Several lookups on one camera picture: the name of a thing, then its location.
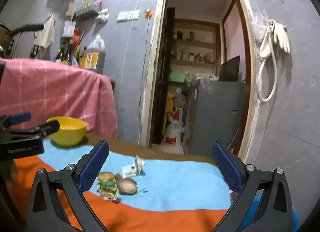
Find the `green leafy scrap wrapper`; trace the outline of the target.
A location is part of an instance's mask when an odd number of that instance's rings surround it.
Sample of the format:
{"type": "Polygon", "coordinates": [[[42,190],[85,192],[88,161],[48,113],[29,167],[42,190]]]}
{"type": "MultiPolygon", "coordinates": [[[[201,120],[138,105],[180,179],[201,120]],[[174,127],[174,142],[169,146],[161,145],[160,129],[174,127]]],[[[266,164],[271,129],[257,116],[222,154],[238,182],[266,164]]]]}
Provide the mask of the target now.
{"type": "Polygon", "coordinates": [[[104,181],[99,181],[97,187],[100,196],[106,201],[115,201],[118,198],[119,190],[117,188],[117,183],[113,179],[107,179],[104,181]]]}

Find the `brown mushroom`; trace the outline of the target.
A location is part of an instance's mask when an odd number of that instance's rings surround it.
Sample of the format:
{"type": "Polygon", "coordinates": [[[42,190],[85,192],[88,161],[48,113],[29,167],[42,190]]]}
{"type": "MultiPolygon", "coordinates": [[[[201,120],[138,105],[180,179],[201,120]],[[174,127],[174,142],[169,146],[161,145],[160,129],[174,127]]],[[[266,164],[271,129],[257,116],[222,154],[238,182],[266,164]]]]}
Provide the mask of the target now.
{"type": "Polygon", "coordinates": [[[137,183],[131,178],[118,181],[117,188],[122,195],[134,195],[137,192],[137,183]]]}

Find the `small white green wrapper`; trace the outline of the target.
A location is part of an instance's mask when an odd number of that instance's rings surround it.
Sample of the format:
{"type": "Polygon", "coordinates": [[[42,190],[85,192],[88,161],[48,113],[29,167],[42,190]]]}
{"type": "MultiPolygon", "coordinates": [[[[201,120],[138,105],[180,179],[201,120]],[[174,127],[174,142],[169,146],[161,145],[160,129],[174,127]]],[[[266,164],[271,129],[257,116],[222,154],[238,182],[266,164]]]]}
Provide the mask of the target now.
{"type": "Polygon", "coordinates": [[[131,178],[131,177],[136,177],[139,176],[142,167],[145,165],[144,160],[142,160],[141,157],[136,156],[135,157],[135,162],[131,165],[127,165],[121,168],[121,173],[123,178],[131,178]]]}

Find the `brown potato piece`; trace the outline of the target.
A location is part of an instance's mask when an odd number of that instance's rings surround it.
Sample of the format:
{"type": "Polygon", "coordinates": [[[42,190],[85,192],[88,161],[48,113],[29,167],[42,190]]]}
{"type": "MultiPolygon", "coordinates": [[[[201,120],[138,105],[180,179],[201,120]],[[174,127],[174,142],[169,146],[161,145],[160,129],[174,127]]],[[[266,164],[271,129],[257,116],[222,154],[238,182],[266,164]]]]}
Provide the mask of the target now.
{"type": "Polygon", "coordinates": [[[100,173],[98,173],[97,177],[100,182],[107,181],[109,179],[112,181],[116,180],[115,176],[112,172],[100,172],[100,173]]]}

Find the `yellow plastic bowl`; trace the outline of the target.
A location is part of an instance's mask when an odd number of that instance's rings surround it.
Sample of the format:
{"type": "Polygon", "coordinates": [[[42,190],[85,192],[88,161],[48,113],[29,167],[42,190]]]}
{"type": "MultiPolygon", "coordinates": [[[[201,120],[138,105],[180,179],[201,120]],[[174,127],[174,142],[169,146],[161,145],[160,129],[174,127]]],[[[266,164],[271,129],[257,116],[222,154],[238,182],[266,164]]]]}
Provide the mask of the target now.
{"type": "Polygon", "coordinates": [[[47,122],[57,120],[60,128],[50,137],[59,146],[72,147],[78,145],[86,133],[86,123],[80,119],[72,117],[51,117],[47,122]]]}

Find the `striped fleece table cover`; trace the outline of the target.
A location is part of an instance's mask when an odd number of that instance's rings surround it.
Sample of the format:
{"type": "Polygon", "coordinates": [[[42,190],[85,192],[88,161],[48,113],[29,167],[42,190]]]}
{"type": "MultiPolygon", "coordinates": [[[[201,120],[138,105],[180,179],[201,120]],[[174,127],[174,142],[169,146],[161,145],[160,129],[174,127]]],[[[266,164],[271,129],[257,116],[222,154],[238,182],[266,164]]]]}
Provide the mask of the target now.
{"type": "MultiPolygon", "coordinates": [[[[5,188],[22,218],[27,216],[31,186],[39,168],[62,170],[77,163],[97,142],[61,147],[44,141],[44,153],[16,159],[9,165],[5,188]]],[[[106,201],[93,185],[85,199],[109,231],[211,231],[231,206],[229,187],[207,157],[177,155],[108,139],[110,154],[104,172],[120,173],[136,157],[144,160],[135,177],[137,192],[106,201]]]]}

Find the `large cooking oil jug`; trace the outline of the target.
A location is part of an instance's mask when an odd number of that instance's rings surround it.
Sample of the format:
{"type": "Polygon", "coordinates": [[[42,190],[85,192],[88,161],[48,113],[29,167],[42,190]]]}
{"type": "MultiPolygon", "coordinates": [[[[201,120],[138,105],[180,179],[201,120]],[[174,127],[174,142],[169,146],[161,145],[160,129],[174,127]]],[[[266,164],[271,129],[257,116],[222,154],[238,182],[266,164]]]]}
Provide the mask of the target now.
{"type": "Polygon", "coordinates": [[[88,69],[98,74],[103,73],[105,63],[105,42],[101,35],[97,35],[95,39],[84,50],[79,67],[88,69]]]}

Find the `grey washing machine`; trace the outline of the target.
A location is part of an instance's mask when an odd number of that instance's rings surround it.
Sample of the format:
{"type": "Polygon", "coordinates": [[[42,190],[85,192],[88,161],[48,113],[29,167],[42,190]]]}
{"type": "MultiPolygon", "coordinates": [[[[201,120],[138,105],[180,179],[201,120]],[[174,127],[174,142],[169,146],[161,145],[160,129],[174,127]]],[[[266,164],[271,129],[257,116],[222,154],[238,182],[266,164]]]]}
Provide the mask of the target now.
{"type": "Polygon", "coordinates": [[[183,150],[187,155],[211,157],[213,142],[234,147],[240,129],[245,84],[196,80],[188,94],[183,150]]]}

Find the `red white rice sack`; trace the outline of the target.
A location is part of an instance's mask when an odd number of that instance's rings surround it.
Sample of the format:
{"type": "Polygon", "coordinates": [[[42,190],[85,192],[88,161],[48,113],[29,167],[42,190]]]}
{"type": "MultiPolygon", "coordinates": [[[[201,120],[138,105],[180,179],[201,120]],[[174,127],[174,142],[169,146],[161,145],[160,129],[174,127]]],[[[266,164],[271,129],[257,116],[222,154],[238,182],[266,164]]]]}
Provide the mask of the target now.
{"type": "Polygon", "coordinates": [[[169,152],[179,155],[184,154],[183,150],[183,110],[176,108],[167,114],[167,125],[164,131],[161,145],[165,146],[169,152]]]}

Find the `black monitor screen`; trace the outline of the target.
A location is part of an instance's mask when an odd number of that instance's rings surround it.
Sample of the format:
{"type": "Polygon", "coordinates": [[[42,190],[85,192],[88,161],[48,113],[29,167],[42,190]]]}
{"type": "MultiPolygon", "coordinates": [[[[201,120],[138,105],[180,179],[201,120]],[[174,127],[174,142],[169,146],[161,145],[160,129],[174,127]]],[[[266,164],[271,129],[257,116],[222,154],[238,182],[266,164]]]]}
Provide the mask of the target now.
{"type": "Polygon", "coordinates": [[[237,82],[239,77],[240,56],[221,64],[219,81],[237,82]]]}

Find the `green box on shelf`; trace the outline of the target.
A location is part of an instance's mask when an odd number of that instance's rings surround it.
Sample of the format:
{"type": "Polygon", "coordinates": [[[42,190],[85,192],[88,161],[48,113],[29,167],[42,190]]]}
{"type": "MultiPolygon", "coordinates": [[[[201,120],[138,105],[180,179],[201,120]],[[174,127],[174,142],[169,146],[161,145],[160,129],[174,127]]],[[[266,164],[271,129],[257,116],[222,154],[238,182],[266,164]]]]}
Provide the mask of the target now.
{"type": "Polygon", "coordinates": [[[185,82],[185,74],[184,73],[171,72],[169,74],[169,81],[170,82],[176,82],[176,83],[184,83],[185,82]]]}

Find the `white rubber gloves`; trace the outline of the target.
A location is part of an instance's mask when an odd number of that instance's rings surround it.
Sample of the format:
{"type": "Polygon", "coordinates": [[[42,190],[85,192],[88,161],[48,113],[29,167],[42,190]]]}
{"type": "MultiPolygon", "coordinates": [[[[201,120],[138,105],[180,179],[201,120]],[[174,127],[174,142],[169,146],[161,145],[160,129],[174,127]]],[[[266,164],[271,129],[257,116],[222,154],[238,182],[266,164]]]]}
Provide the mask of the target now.
{"type": "Polygon", "coordinates": [[[271,47],[273,44],[279,45],[285,53],[290,54],[290,42],[285,27],[277,23],[274,19],[269,19],[266,23],[266,29],[259,49],[259,56],[267,58],[271,55],[271,47]]]}

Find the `black handled cooking pot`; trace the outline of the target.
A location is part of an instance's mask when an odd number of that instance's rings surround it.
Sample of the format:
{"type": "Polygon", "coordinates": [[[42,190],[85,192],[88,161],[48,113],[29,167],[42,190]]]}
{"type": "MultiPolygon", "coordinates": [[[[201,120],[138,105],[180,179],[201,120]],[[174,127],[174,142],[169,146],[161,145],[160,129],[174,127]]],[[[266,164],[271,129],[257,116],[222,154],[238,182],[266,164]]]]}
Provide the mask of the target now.
{"type": "Polygon", "coordinates": [[[22,32],[29,31],[42,31],[44,29],[43,24],[26,24],[21,27],[10,30],[4,23],[0,23],[1,29],[1,51],[8,49],[9,44],[14,36],[22,32]]]}

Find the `white wall switch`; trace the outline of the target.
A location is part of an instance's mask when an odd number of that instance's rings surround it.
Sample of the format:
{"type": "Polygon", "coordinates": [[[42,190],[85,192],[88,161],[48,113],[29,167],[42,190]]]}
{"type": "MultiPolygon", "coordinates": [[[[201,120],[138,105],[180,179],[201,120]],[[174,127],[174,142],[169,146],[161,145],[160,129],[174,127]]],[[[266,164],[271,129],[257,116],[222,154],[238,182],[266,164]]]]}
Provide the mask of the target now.
{"type": "Polygon", "coordinates": [[[138,19],[140,10],[122,11],[117,17],[117,22],[135,21],[138,19]]]}

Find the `orange wall hook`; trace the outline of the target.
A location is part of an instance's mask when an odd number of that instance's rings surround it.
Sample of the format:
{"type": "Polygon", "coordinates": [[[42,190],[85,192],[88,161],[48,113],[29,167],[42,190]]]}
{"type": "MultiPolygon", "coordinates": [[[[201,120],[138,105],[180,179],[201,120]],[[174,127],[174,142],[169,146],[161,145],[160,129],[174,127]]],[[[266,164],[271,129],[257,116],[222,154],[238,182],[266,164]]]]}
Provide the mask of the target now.
{"type": "Polygon", "coordinates": [[[147,19],[150,19],[153,16],[153,11],[151,9],[148,9],[145,11],[145,17],[147,19]]]}

